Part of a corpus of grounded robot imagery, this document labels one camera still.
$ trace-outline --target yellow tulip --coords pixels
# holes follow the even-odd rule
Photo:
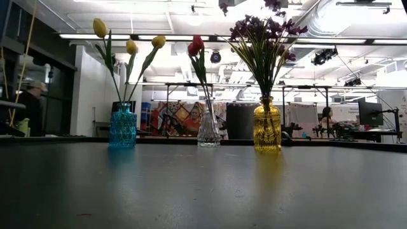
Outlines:
[[[126,42],[126,51],[130,55],[137,53],[137,45],[135,45],[135,42],[132,39],[129,39]]]
[[[151,44],[154,47],[162,48],[165,45],[165,36],[157,36],[152,41]]]
[[[107,27],[99,18],[93,20],[93,31],[99,38],[104,38],[107,34]]]

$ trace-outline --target yellow glass vase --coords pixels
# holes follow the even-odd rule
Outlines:
[[[261,105],[253,114],[254,149],[260,153],[281,152],[280,110],[273,106],[273,97],[260,98]]]

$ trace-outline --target dark gray tabletop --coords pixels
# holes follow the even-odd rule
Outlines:
[[[106,143],[0,148],[1,228],[406,228],[407,155]]]

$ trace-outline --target cap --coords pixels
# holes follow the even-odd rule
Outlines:
[[[47,92],[47,91],[48,91],[48,90],[46,89],[45,83],[40,82],[40,81],[30,81],[29,85],[30,85],[30,87],[39,88],[39,89],[41,89],[41,91],[43,91],[43,92]]]

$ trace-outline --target vase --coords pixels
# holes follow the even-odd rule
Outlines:
[[[214,114],[213,101],[206,99],[205,113],[201,119],[198,132],[198,146],[218,147],[221,145],[221,134]]]
[[[260,98],[261,105],[253,114],[254,149],[260,153],[281,152],[280,111],[273,106],[273,97]]]
[[[118,104],[118,111],[110,119],[109,147],[133,148],[137,135],[137,115],[130,112],[130,104]]]

